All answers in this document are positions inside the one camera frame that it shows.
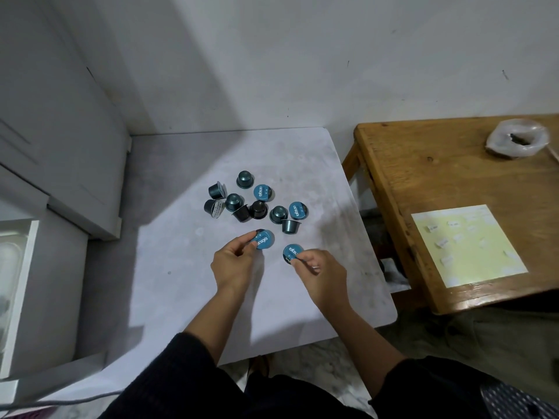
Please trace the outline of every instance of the cabinet door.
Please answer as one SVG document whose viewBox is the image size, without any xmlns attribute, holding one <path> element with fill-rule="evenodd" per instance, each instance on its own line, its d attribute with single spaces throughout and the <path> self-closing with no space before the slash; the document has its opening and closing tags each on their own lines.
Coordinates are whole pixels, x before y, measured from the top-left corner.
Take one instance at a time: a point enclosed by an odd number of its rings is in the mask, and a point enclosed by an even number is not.
<svg viewBox="0 0 559 419">
<path fill-rule="evenodd" d="M 129 136 L 35 0 L 0 0 L 0 164 L 89 233 L 117 237 Z"/>
</svg>

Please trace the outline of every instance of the white wall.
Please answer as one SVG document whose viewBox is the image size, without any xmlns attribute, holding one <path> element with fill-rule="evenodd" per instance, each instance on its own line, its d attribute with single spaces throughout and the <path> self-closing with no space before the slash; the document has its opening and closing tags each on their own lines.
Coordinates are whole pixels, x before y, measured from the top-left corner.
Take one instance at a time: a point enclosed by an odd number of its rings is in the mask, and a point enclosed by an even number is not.
<svg viewBox="0 0 559 419">
<path fill-rule="evenodd" d="M 557 0 L 52 3 L 132 134 L 559 111 Z"/>
</svg>

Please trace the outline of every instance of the left hand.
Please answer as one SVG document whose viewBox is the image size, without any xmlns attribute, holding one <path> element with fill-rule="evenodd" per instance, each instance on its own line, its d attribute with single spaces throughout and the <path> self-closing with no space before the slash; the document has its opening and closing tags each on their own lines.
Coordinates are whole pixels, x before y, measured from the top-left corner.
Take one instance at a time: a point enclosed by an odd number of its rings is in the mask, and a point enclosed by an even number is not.
<svg viewBox="0 0 559 419">
<path fill-rule="evenodd" d="M 217 291 L 232 289 L 238 297 L 244 297 L 250 284 L 254 254 L 257 243 L 250 242 L 256 236 L 251 231 L 229 241 L 213 255 L 211 269 L 217 283 Z"/>
</svg>

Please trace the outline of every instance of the wooden table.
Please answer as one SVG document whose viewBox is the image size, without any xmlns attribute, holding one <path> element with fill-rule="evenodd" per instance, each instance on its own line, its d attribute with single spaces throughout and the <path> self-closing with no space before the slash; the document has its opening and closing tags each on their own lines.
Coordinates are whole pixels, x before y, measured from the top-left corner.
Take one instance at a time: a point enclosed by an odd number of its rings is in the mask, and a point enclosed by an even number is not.
<svg viewBox="0 0 559 419">
<path fill-rule="evenodd" d="M 524 116 L 559 135 L 559 115 Z M 348 180 L 365 170 L 411 290 L 402 303 L 427 302 L 446 314 L 559 288 L 559 163 L 547 150 L 500 159 L 485 140 L 512 117 L 361 123 L 343 161 Z M 412 213 L 487 204 L 528 273 L 446 288 Z"/>
</svg>

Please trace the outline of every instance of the white plastic bag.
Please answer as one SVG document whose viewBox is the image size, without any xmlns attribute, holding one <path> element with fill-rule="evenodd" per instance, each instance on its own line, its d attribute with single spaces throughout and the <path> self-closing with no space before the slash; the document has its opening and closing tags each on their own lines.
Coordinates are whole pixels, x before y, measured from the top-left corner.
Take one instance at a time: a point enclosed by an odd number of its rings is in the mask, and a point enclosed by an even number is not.
<svg viewBox="0 0 559 419">
<path fill-rule="evenodd" d="M 497 125 L 485 148 L 507 157 L 533 156 L 549 144 L 545 126 L 530 119 L 509 119 Z"/>
</svg>

